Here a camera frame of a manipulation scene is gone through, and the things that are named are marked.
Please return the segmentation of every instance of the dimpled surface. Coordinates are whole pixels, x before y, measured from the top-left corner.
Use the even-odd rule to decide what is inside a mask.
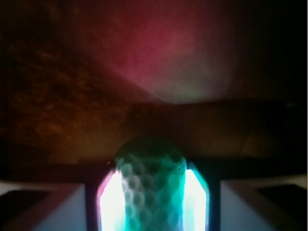
[[[125,198],[127,231],[183,230],[186,161],[171,143],[137,139],[116,158]]]

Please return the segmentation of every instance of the glowing panel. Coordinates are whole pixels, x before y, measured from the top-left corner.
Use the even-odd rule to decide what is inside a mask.
[[[186,231],[204,231],[208,221],[208,193],[206,182],[200,182],[192,170],[186,170],[183,200],[183,225]],[[102,231],[123,231],[125,228],[125,200],[119,173],[114,173],[109,182],[103,182],[99,196],[99,213]]]

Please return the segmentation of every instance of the ceiling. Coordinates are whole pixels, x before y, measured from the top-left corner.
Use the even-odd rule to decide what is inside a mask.
[[[154,118],[138,125],[151,134],[184,104],[306,106],[306,4],[2,0],[1,137],[59,152],[86,134],[93,142],[132,129],[138,116]],[[105,145],[137,134],[117,133]]]

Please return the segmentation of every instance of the brown textured surface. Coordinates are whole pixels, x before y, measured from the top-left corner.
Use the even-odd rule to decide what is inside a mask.
[[[301,103],[306,100],[306,64],[301,56],[306,39],[301,37],[299,22],[304,13],[288,10],[286,2],[279,7],[275,1],[217,3],[214,8],[221,9],[219,13],[229,9],[226,17],[233,30],[216,31],[213,26],[216,37],[210,39],[201,24],[198,38],[209,36],[212,45],[220,39],[222,46],[211,51],[212,58],[221,61],[218,67],[228,64],[221,55],[225,51],[238,52],[242,63],[218,82],[222,85],[213,86],[212,95],[196,99],[198,104],[174,105],[107,68],[109,56],[104,56],[107,47],[103,49],[102,43],[110,42],[121,61],[117,45],[133,39],[129,30],[136,29],[142,15],[138,11],[131,28],[119,36],[122,27],[113,27],[116,19],[107,13],[130,8],[116,2],[104,8],[97,1],[1,1],[0,138],[2,163],[7,161],[2,165],[101,161],[113,158],[126,141],[143,135],[170,139],[188,156],[285,156],[292,144],[298,152],[303,150],[306,130],[299,127],[306,124],[306,104]],[[300,2],[290,7],[298,11]],[[274,18],[272,9],[277,10]],[[209,16],[214,25],[215,13]],[[96,20],[100,15],[104,15],[103,27]],[[229,43],[223,42],[230,36],[237,41],[236,50],[230,51]],[[189,82],[179,84],[185,88]]]

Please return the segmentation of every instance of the white light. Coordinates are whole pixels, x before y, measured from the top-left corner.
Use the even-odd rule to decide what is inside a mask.
[[[120,175],[112,175],[100,197],[101,228],[103,231],[124,230],[125,200]]]
[[[204,231],[206,192],[192,170],[186,170],[183,200],[183,226],[186,231]],[[114,173],[99,199],[102,231],[125,230],[125,199],[121,178]]]
[[[185,172],[183,225],[186,231],[204,231],[206,221],[206,192],[192,170]]]

